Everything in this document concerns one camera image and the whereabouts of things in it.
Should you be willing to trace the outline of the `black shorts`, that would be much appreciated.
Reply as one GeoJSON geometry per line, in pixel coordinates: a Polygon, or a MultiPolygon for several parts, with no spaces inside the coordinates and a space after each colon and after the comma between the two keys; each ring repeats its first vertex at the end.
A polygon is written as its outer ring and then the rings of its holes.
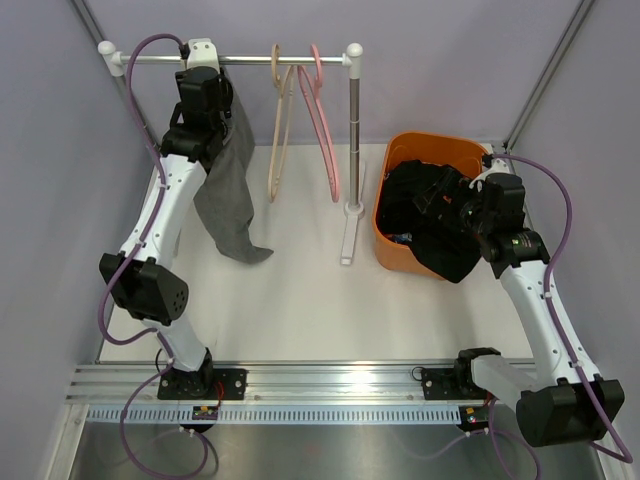
{"type": "Polygon", "coordinates": [[[459,283],[480,260],[477,241],[440,221],[422,216],[412,202],[437,178],[442,166],[411,160],[400,163],[384,177],[377,226],[388,238],[410,232],[408,246],[415,259],[441,279],[459,283]]]}

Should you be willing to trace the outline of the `beige hanger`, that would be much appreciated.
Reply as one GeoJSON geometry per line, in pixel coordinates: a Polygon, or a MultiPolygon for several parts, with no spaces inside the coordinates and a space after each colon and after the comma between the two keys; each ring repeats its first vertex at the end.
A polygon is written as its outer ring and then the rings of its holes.
{"type": "Polygon", "coordinates": [[[295,68],[292,65],[286,65],[286,69],[281,73],[278,67],[279,60],[280,46],[274,44],[270,65],[272,82],[277,92],[277,106],[267,180],[267,195],[270,203],[273,203],[278,195],[287,159],[295,88],[295,68]]]}

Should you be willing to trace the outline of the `blue orange patterned shorts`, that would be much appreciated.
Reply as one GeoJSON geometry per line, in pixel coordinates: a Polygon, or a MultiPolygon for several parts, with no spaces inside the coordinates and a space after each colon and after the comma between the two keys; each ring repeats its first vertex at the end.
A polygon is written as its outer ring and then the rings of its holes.
{"type": "Polygon", "coordinates": [[[402,234],[391,234],[388,239],[399,245],[409,245],[412,242],[412,234],[410,232],[402,234]]]}

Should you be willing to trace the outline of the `pink plastic hanger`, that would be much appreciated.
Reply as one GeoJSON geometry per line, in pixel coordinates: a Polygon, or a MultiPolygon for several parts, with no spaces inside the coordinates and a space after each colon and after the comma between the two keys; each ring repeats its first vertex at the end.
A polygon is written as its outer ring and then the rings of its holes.
{"type": "Polygon", "coordinates": [[[323,156],[331,200],[333,203],[337,203],[340,199],[340,177],[334,143],[321,101],[324,80],[322,61],[315,44],[311,44],[310,53],[316,74],[311,76],[305,65],[297,66],[296,71],[300,90],[323,156]]]}

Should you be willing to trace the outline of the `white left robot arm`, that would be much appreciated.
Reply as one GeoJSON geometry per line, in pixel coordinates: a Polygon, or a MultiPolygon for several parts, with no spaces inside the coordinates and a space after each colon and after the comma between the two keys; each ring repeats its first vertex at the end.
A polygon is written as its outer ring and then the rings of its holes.
{"type": "Polygon", "coordinates": [[[233,89],[212,67],[192,67],[175,79],[180,100],[150,197],[119,252],[104,254],[99,269],[115,304],[162,342],[169,357],[162,385],[173,397],[200,399],[216,390],[211,354],[186,317],[189,287],[171,265],[186,213],[228,134],[233,89]]]}

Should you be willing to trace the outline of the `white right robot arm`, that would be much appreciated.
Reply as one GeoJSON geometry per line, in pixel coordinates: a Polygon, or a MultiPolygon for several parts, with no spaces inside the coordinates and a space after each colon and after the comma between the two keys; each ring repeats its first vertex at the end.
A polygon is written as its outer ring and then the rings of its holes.
{"type": "Polygon", "coordinates": [[[478,242],[514,305],[536,366],[535,376],[513,367],[493,348],[459,352],[453,385],[461,395],[481,391],[516,415],[533,447],[595,443],[609,433],[624,399],[619,381],[606,380],[580,345],[560,301],[552,259],[541,236],[525,227],[520,177],[490,169],[469,179],[453,167],[414,202],[428,220],[478,242]]]}

